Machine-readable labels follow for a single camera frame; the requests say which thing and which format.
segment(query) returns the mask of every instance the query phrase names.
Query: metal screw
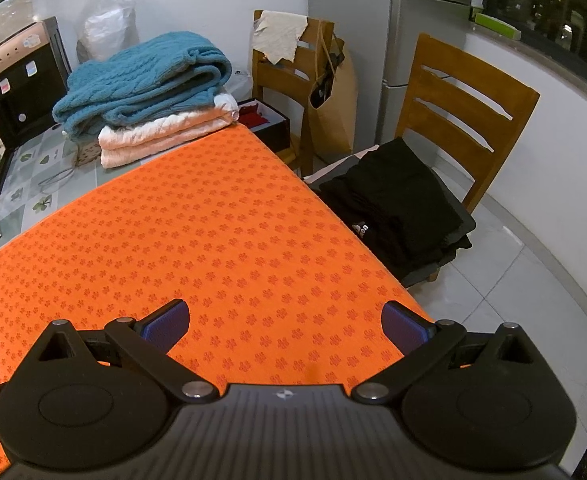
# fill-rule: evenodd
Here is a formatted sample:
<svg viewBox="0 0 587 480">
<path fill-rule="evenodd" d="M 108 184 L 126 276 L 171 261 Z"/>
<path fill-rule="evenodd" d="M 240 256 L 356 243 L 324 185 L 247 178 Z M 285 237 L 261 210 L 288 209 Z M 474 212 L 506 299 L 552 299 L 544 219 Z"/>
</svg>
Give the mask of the metal screw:
<svg viewBox="0 0 587 480">
<path fill-rule="evenodd" d="M 376 400 L 388 396 L 389 389 L 380 383 L 363 383 L 355 389 L 355 392 L 363 399 Z"/>
<path fill-rule="evenodd" d="M 200 399 L 213 393 L 213 386 L 205 381 L 191 381 L 182 386 L 182 393 L 192 399 Z"/>
</svg>

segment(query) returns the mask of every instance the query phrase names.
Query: blue gripper pad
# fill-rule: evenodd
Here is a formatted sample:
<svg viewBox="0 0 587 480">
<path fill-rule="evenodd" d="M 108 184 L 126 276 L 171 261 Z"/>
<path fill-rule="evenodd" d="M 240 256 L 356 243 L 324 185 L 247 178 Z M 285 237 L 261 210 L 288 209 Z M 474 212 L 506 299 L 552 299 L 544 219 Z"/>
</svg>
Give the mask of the blue gripper pad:
<svg viewBox="0 0 587 480">
<path fill-rule="evenodd" d="M 189 307 L 184 300 L 172 300 L 137 322 L 135 330 L 166 354 L 189 330 Z"/>
<path fill-rule="evenodd" d="M 424 345 L 435 333 L 435 325 L 398 301 L 382 307 L 382 332 L 404 355 Z"/>
</svg>

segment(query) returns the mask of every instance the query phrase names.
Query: beige cloth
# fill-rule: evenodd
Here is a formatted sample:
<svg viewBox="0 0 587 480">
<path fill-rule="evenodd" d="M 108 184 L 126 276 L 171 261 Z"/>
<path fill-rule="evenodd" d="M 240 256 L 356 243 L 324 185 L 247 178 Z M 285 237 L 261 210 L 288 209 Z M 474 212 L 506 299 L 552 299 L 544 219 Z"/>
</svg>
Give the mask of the beige cloth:
<svg viewBox="0 0 587 480">
<path fill-rule="evenodd" d="M 257 20 L 252 47 L 273 64 L 293 61 L 298 41 L 307 28 L 307 16 L 264 10 Z"/>
</svg>

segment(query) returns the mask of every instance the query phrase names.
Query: white logo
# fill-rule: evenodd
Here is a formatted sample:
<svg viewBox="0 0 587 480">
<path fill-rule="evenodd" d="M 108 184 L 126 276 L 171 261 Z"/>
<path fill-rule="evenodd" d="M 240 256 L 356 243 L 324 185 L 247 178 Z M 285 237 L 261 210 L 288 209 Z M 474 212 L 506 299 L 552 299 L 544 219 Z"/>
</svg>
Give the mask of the white logo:
<svg viewBox="0 0 587 480">
<path fill-rule="evenodd" d="M 369 230 L 369 226 L 364 222 L 354 224 L 351 227 L 361 239 L 365 238 L 365 233 Z"/>
<path fill-rule="evenodd" d="M 295 394 L 291 390 L 287 390 L 285 388 L 284 390 L 280 390 L 279 392 L 277 392 L 276 395 L 280 397 L 282 400 L 288 400 L 291 399 L 291 397 L 293 397 Z"/>
</svg>

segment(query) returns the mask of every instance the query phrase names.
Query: window sill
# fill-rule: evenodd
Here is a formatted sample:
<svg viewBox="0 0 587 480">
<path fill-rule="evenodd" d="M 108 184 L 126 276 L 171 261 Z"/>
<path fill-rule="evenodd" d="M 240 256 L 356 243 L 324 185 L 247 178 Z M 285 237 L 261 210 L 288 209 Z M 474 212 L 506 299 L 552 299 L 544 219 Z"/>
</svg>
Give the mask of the window sill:
<svg viewBox="0 0 587 480">
<path fill-rule="evenodd" d="M 486 38 L 494 43 L 500 44 L 501 46 L 512 50 L 520 56 L 534 61 L 538 65 L 542 66 L 547 72 L 550 72 L 554 76 L 573 86 L 587 99 L 587 81 L 571 72 L 571 70 L 566 69 L 560 63 L 551 59 L 550 56 L 543 54 L 539 50 L 536 50 L 534 47 L 529 46 L 522 41 L 510 40 L 509 38 L 506 38 L 497 32 L 494 32 L 493 30 L 481 27 L 475 23 L 470 22 L 469 27 L 472 33 L 478 34 L 478 36 L 482 36 L 483 38 Z"/>
</svg>

